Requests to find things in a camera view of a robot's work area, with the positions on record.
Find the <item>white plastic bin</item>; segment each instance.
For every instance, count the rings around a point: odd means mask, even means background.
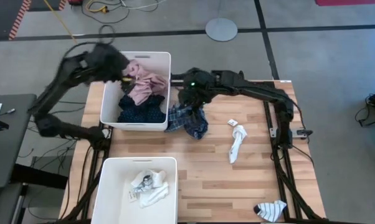
[[[117,123],[117,118],[122,111],[118,103],[124,93],[121,90],[120,82],[108,82],[103,94],[100,121],[126,131],[164,131],[168,126],[171,55],[168,52],[122,52],[122,54],[130,60],[137,60],[145,70],[161,75],[168,80],[168,94],[160,105],[161,111],[166,114],[166,120],[163,123]]]
[[[132,180],[139,172],[164,170],[169,194],[155,204],[140,208],[129,202]],[[92,224],[175,224],[178,222],[178,172],[172,157],[109,158],[103,165]]]

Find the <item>black and white sock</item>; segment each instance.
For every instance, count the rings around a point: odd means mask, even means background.
[[[264,220],[275,222],[282,214],[286,205],[281,200],[277,200],[274,203],[260,203],[254,207],[254,212]]]

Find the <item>white cloth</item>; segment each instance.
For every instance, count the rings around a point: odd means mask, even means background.
[[[233,138],[235,138],[235,142],[233,143],[230,151],[229,151],[229,163],[233,164],[237,160],[237,156],[239,155],[239,148],[243,142],[243,139],[247,136],[245,129],[242,125],[237,125],[233,129]]]
[[[168,182],[163,186],[155,188],[149,192],[140,193],[139,203],[141,208],[146,208],[168,195]]]
[[[153,170],[144,170],[140,172],[131,185],[135,193],[147,192],[153,188],[163,186],[163,180],[166,176],[165,171],[155,172]]]
[[[254,207],[254,211],[259,209],[257,215],[269,222],[275,222],[279,219],[286,203],[281,200],[276,200],[274,203],[260,203]]]

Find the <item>wooden table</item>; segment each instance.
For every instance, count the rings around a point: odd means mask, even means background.
[[[275,87],[286,91],[296,100],[291,82],[275,81]],[[82,118],[82,126],[96,126],[99,122],[104,84],[93,83]],[[173,99],[177,90],[172,91]],[[179,174],[179,222],[261,222],[253,207],[261,202],[273,202],[279,198],[271,145],[263,102],[246,96],[217,96],[205,107],[209,129],[202,140],[191,138],[183,129],[175,133],[134,132],[114,129],[110,157],[171,156],[178,161]],[[271,106],[273,125],[275,118]],[[233,127],[227,124],[235,119],[247,132],[235,164],[229,164],[228,152],[233,143]],[[295,108],[292,128],[301,127],[300,116]],[[309,153],[306,141],[294,140],[294,145]],[[87,141],[79,141],[75,147],[70,171],[70,202],[66,214],[77,203],[82,164],[89,147]],[[88,179],[92,152],[89,154],[83,177],[82,193]],[[290,159],[298,191],[308,205],[321,217],[325,217],[315,171],[308,160],[295,149]],[[64,195],[61,213],[67,200]],[[90,202],[92,214],[96,192]],[[287,190],[290,215],[294,208]]]

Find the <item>navy blue clothing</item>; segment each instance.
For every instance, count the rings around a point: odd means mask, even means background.
[[[185,131],[195,139],[202,139],[208,130],[208,122],[202,107],[199,108],[197,118],[191,115],[192,107],[173,106],[168,110],[168,128],[165,132],[176,131],[182,126]]]
[[[165,97],[161,95],[151,95],[140,104],[135,102],[128,95],[125,95],[118,106],[123,110],[118,117],[119,123],[163,123],[166,115],[161,112],[160,104]]]

